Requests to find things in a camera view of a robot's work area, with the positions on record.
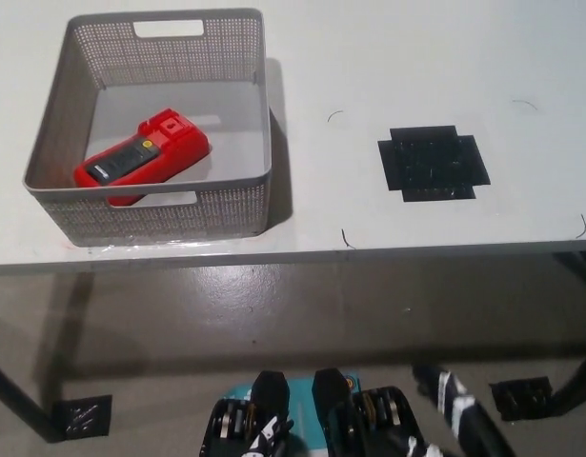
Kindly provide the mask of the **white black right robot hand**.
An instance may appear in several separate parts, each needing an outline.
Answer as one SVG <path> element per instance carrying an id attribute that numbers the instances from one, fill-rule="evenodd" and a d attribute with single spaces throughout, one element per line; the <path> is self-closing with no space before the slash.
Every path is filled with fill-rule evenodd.
<path id="1" fill-rule="evenodd" d="M 412 373 L 420 394 L 432 402 L 452 432 L 458 434 L 464 414 L 478 406 L 473 394 L 445 368 L 415 365 Z"/>

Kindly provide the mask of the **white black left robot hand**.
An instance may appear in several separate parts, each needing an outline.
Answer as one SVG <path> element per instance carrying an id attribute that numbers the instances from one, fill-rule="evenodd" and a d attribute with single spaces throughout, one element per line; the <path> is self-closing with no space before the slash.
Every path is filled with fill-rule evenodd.
<path id="1" fill-rule="evenodd" d="M 243 457 L 283 456 L 294 421 L 286 416 L 274 415 L 256 435 Z"/>

